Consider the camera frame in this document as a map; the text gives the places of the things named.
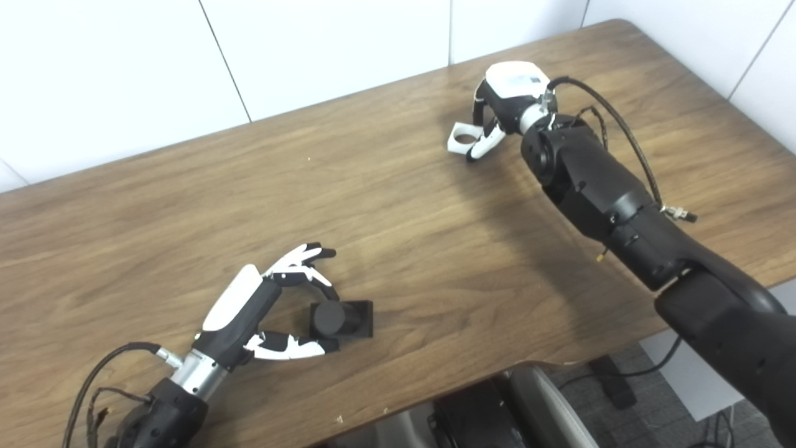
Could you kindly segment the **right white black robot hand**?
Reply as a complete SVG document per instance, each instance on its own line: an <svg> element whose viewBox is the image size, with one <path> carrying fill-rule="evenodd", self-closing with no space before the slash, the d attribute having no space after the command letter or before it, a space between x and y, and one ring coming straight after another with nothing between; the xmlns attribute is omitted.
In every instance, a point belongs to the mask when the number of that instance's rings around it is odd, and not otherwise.
<svg viewBox="0 0 796 448"><path fill-rule="evenodd" d="M523 136L534 125L548 123L558 110L549 83L532 62L508 60L489 66L474 91L472 119L481 134L465 152L466 161L483 158L505 136Z"/></svg>

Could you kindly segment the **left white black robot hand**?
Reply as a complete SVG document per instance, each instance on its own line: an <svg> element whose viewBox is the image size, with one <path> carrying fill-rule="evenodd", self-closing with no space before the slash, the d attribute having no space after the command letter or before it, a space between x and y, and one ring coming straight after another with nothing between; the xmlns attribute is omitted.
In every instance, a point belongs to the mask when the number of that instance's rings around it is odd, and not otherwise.
<svg viewBox="0 0 796 448"><path fill-rule="evenodd" d="M324 298L339 300L333 284L313 263L335 256L336 250L310 242L285 253L264 272L259 272L255 264L242 267L206 315L192 344L193 351L210 357L229 372L251 359L295 360L337 352L339 344L330 338L296 337L259 329L287 287L311 284Z"/></svg>

